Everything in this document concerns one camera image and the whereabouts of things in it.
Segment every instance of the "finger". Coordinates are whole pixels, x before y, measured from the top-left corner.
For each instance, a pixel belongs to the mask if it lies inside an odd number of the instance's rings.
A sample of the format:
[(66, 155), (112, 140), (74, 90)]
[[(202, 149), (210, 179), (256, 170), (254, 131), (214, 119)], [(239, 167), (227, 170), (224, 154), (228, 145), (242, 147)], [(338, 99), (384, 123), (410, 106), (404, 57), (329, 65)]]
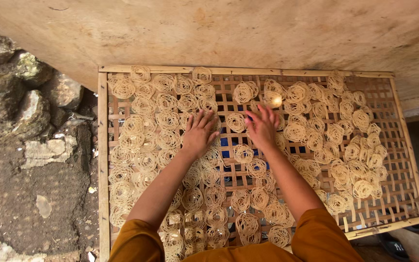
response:
[(198, 124), (200, 123), (201, 119), (203, 118), (203, 114), (204, 114), (204, 110), (200, 109), (200, 111), (198, 112), (198, 116), (196, 117), (196, 120), (193, 121), (193, 125), (192, 127), (197, 127)]
[(210, 135), (210, 137), (208, 138), (208, 141), (207, 141), (207, 143), (206, 143), (206, 145), (210, 145), (213, 141), (214, 141), (214, 139), (216, 139), (216, 137), (219, 135), (219, 131), (214, 131), (211, 135)]
[(276, 121), (276, 118), (278, 118), (277, 114), (274, 113), (271, 108), (268, 108), (268, 115), (269, 115), (269, 121), (271, 122), (271, 124), (274, 124), (274, 121)]
[(252, 111), (245, 111), (245, 113), (247, 113), (247, 115), (250, 116), (255, 123), (261, 122), (261, 118), (259, 117), (259, 115), (253, 113)]
[(259, 104), (258, 105), (258, 109), (261, 112), (261, 118), (263, 119), (263, 121), (268, 120), (269, 119), (269, 116), (268, 116), (268, 111), (266, 110), (266, 108), (263, 107), (261, 104)]
[(250, 119), (248, 119), (248, 117), (245, 119), (245, 125), (247, 126), (248, 132), (250, 134), (254, 134), (255, 133), (255, 129), (253, 128), (253, 121), (251, 121)]
[(279, 124), (280, 124), (279, 117), (276, 116), (276, 119), (274, 120), (274, 128), (277, 129), (279, 127)]
[(217, 121), (217, 118), (214, 118), (212, 121), (208, 122), (205, 126), (205, 129), (207, 131), (210, 131), (211, 128), (213, 127), (214, 123), (216, 123), (216, 121)]
[(204, 128), (206, 126), (206, 123), (208, 122), (209, 119), (211, 119), (211, 117), (213, 116), (213, 110), (209, 111), (205, 117), (203, 117), (203, 119), (200, 121), (200, 123), (198, 124), (199, 128)]
[(189, 121), (187, 121), (187, 126), (185, 127), (186, 132), (188, 132), (192, 128), (192, 121), (193, 121), (193, 115), (190, 115)]

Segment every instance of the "orange sleeve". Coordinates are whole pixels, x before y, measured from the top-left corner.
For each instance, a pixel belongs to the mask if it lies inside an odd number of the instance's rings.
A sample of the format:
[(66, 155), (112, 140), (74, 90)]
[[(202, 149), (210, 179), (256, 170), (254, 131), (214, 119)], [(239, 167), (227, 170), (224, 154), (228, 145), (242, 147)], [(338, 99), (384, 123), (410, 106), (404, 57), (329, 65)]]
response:
[(142, 220), (127, 221), (114, 242), (109, 261), (164, 261), (161, 239), (148, 223)]
[(332, 216), (321, 208), (307, 210), (297, 223), (292, 252), (303, 262), (363, 261)]

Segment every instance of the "person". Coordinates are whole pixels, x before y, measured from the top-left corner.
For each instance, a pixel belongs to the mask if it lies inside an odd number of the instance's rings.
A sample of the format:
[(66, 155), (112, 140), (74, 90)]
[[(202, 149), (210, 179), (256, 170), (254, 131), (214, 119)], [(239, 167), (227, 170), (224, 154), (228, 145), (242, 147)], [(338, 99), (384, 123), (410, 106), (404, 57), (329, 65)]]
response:
[[(183, 261), (363, 261), (314, 190), (276, 146), (278, 116), (270, 108), (259, 105), (258, 109), (260, 115), (246, 111), (252, 120), (246, 118), (245, 123), (250, 139), (264, 153), (284, 201), (297, 221), (291, 243), (293, 254), (267, 241), (202, 251)], [(157, 232), (161, 221), (190, 166), (203, 156), (219, 134), (218, 131), (210, 133), (215, 122), (210, 121), (213, 113), (203, 115), (200, 111), (196, 119), (190, 117), (182, 149), (135, 203), (114, 242), (109, 261), (164, 261), (163, 245)]]

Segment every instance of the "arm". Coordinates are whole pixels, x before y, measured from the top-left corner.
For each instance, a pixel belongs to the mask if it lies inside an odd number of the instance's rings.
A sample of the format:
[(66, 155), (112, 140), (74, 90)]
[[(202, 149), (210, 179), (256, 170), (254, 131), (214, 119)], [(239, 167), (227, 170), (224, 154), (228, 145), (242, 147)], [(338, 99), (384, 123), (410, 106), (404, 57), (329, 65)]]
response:
[(289, 206), (296, 221), (309, 209), (323, 208), (323, 203), (315, 191), (295, 170), (293, 165), (277, 147), (274, 140), (279, 118), (270, 109), (258, 105), (261, 117), (246, 111), (253, 121), (246, 118), (245, 123), (250, 132), (250, 138), (255, 145), (265, 154), (270, 168), (273, 170), (277, 184), (284, 195), (284, 201)]
[(158, 230), (183, 177), (193, 162), (205, 154), (214, 138), (219, 134), (217, 131), (210, 135), (211, 127), (215, 122), (214, 119), (208, 122), (212, 115), (211, 111), (203, 117), (201, 110), (195, 121), (192, 116), (189, 118), (182, 149), (143, 192), (130, 211), (127, 221), (142, 220), (148, 223), (153, 230)]

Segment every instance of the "woven bamboo mat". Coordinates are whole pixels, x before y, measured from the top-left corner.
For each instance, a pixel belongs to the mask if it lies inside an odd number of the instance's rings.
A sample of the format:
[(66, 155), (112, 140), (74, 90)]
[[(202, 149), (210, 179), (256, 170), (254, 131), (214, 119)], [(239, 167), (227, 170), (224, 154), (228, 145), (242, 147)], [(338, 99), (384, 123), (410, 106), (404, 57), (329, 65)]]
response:
[[(129, 66), (100, 67), (99, 71), (99, 141), (100, 141), (100, 252), (109, 250), (117, 238), (119, 228), (113, 227), (108, 222), (108, 192), (107, 192), (107, 170), (113, 168), (108, 162), (108, 152), (119, 144), (121, 122), (131, 114), (129, 99), (118, 99), (108, 91), (107, 79), (113, 74), (128, 72)], [(182, 74), (192, 78), (189, 74), (192, 68), (189, 67), (150, 67), (152, 77), (157, 73), (170, 75)], [(237, 144), (248, 144), (255, 151), (256, 158), (266, 160), (260, 150), (256, 148), (247, 137), (245, 132), (234, 133), (226, 128), (225, 117), (232, 112), (240, 112), (250, 109), (249, 103), (238, 105), (232, 98), (232, 93), (237, 84), (241, 81), (254, 81), (260, 86), (260, 94), (255, 100), (259, 100), (263, 93), (263, 84), (266, 78), (272, 78), (284, 87), (293, 85), (297, 81), (305, 83), (316, 83), (327, 86), (327, 75), (330, 71), (299, 71), (281, 69), (247, 69), (247, 68), (210, 68), (213, 72), (213, 81), (210, 83), (216, 89), (214, 99), (218, 103), (218, 116), (222, 122), (221, 146), (219, 151), (223, 156), (224, 166), (219, 167), (221, 171), (221, 186), (227, 190), (227, 198), (223, 203), (224, 207), (230, 206), (230, 195), (235, 189), (252, 189), (254, 181), (247, 174), (245, 164), (239, 164), (233, 158), (233, 146)], [(351, 72), (345, 71), (346, 84), (350, 91), (360, 90), (366, 95), (367, 105), (373, 111), (374, 120), (381, 127), (381, 142), (387, 148), (388, 156), (384, 159), (384, 166), (388, 170), (387, 181), (382, 181), (383, 195), (381, 199), (354, 199), (354, 207), (346, 213), (334, 215), (337, 225), (344, 230), (349, 239), (376, 234), (408, 226), (408, 223), (419, 223), (419, 177), (416, 163), (408, 136), (408, 130), (402, 115), (400, 102), (396, 97), (394, 79), (391, 73), (387, 72)], [(276, 113), (288, 118), (288, 115), (281, 108)], [(304, 114), (309, 119), (312, 113)], [(339, 120), (339, 113), (329, 112), (324, 120), (325, 123), (335, 123)], [(353, 134), (360, 134), (366, 137), (358, 129)], [(352, 136), (344, 137), (339, 146), (341, 157), (345, 146)], [(305, 159), (313, 159), (313, 152), (301, 143), (294, 143), (286, 140), (287, 148), (292, 154), (298, 154)], [(334, 178), (328, 173), (327, 165), (322, 165), (323, 170), (319, 176), (321, 189), (328, 193), (334, 193)], [(278, 199), (283, 195), (276, 186), (274, 192)], [(262, 232), (262, 242), (267, 241), (267, 232), (272, 227), (266, 223), (261, 211), (250, 207), (250, 213), (259, 218)], [(228, 209), (228, 227), (235, 229), (233, 222), (238, 214)], [(237, 231), (230, 230), (230, 237), (227, 246), (241, 245)]]

